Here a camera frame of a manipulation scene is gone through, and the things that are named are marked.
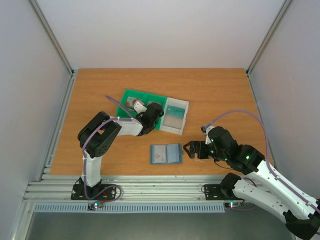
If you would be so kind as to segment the white translucent bin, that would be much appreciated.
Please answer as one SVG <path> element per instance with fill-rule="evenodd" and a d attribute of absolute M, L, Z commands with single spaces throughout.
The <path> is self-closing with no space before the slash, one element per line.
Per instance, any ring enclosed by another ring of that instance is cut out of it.
<path fill-rule="evenodd" d="M 164 105 L 159 130 L 182 135 L 186 124 L 189 102 L 168 97 Z"/>

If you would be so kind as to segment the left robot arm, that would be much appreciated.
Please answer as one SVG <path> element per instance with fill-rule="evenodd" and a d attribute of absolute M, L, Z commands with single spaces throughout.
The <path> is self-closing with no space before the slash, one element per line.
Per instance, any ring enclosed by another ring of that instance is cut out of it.
<path fill-rule="evenodd" d="M 152 102 L 146 107 L 138 104 L 138 101 L 134 104 L 136 116 L 113 117 L 101 111 L 79 132 L 77 139 L 82 151 L 83 167 L 81 176 L 72 187 L 72 200 L 113 202 L 120 198 L 122 187 L 102 183 L 103 155 L 116 137 L 147 135 L 164 115 L 159 103 Z"/>

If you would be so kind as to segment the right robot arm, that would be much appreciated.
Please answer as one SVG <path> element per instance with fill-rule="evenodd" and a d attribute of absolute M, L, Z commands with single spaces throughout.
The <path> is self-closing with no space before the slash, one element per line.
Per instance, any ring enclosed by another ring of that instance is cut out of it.
<path fill-rule="evenodd" d="M 203 141 L 190 141 L 183 146 L 194 159 L 224 161 L 240 177 L 228 173 L 220 182 L 225 198 L 249 201 L 280 219 L 286 228 L 302 240 L 320 233 L 320 201 L 286 179 L 256 148 L 238 144 L 221 126 L 202 127 Z"/>

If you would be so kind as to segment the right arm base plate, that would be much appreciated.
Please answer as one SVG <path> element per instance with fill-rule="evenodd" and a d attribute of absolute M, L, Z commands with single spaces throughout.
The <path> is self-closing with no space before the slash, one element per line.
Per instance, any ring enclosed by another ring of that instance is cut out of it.
<path fill-rule="evenodd" d="M 242 201 L 243 199 L 236 197 L 233 193 L 223 193 L 219 184 L 204 184 L 201 191 L 206 201 Z"/>

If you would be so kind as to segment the teal leather card holder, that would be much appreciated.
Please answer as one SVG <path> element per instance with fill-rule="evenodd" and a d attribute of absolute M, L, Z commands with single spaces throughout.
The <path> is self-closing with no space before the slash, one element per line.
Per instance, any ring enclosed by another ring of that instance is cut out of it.
<path fill-rule="evenodd" d="M 153 146 L 154 145 L 165 145 L 166 147 L 166 162 L 165 163 L 153 163 Z M 151 165 L 171 165 L 171 164 L 182 164 L 183 163 L 183 149 L 180 143 L 171 144 L 153 144 L 149 148 Z"/>

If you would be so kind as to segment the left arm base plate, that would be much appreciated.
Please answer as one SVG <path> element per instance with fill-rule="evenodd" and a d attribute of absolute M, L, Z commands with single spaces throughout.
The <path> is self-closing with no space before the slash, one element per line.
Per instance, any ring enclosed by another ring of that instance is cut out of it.
<path fill-rule="evenodd" d="M 85 187 L 82 184 L 75 184 L 71 191 L 71 200 L 77 201 L 112 201 L 116 198 L 119 190 L 111 184 L 100 184 L 95 187 L 86 187 L 87 196 L 85 195 Z"/>

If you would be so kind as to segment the white floral VIP card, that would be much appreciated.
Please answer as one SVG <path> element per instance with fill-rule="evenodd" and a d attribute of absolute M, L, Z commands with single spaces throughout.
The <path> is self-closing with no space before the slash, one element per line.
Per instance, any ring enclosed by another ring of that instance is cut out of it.
<path fill-rule="evenodd" d="M 155 164 L 163 164 L 166 162 L 165 145 L 154 145 L 152 147 L 152 162 Z"/>

